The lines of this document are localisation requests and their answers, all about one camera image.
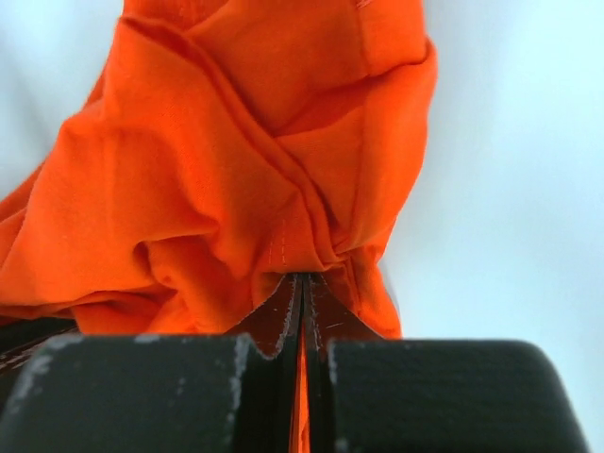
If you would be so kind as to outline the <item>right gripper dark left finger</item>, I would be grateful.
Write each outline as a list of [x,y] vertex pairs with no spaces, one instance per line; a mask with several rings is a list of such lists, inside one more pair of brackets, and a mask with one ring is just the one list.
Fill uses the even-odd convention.
[[51,338],[1,417],[5,452],[287,452],[302,290],[296,275],[221,335]]

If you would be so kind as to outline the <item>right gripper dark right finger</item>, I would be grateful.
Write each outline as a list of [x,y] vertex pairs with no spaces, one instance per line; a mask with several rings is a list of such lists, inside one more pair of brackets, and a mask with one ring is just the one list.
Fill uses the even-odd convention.
[[302,278],[313,452],[584,452],[536,345],[388,340],[316,274]]

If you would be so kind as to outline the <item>orange t-shirt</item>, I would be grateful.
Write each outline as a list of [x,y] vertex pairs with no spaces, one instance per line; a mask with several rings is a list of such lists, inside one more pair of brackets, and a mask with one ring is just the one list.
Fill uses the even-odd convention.
[[[1,203],[1,322],[221,335],[321,276],[401,335],[378,264],[437,78],[419,1],[127,1],[103,70]],[[310,450],[301,303],[290,449]]]

